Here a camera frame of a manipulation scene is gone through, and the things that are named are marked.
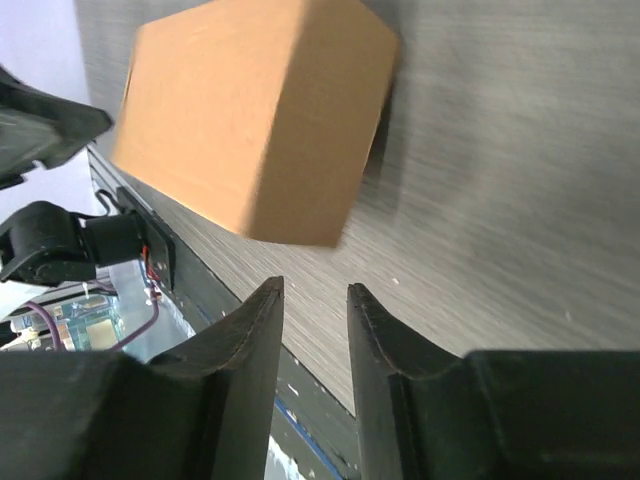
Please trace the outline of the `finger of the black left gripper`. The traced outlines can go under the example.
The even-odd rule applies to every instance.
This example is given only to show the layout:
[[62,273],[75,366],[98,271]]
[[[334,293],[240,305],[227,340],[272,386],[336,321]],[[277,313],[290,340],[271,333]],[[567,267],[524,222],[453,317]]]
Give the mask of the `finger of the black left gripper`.
[[1,71],[1,187],[24,182],[41,163],[64,165],[113,126],[104,110],[34,89]]

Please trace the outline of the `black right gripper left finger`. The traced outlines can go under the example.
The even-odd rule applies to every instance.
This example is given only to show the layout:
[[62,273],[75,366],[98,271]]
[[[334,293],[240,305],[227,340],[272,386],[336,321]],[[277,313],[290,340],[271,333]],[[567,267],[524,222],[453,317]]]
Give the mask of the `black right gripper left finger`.
[[1,357],[5,479],[260,479],[284,281],[148,363],[119,352]]

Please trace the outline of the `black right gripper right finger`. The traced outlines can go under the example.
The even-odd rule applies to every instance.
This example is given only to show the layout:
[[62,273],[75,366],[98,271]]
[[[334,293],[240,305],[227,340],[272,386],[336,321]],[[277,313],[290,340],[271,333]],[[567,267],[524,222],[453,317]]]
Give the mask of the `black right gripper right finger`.
[[365,479],[635,479],[635,351],[476,350],[455,356],[347,292]]

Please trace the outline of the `brown cardboard box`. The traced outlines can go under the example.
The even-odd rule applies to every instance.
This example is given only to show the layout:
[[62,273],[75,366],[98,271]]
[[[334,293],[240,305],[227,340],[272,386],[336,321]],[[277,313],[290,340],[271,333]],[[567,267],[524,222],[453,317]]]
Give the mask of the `brown cardboard box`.
[[360,1],[212,1],[147,23],[112,161],[242,237],[333,248],[399,50]]

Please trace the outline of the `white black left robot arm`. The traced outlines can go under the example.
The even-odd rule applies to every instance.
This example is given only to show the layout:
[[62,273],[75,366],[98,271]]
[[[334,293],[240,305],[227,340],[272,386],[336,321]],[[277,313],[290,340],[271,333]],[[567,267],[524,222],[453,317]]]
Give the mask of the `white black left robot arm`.
[[[1,187],[20,185],[36,165],[67,163],[110,130],[105,111],[34,89],[1,73]],[[143,230],[133,212],[90,216],[35,201],[1,224],[1,279],[46,287],[92,281],[99,267],[136,259]]]

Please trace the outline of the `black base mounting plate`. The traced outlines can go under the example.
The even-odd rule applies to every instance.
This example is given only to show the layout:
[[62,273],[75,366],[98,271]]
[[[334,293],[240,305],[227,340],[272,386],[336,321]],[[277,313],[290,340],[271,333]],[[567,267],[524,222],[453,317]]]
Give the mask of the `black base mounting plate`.
[[[146,187],[120,173],[97,146],[88,148],[92,173],[102,187],[123,188],[171,236],[176,250],[174,287],[166,293],[196,331],[235,310],[236,295],[194,250],[181,220],[160,211]],[[359,479],[356,422],[344,405],[287,347],[281,349],[265,476],[290,479]]]

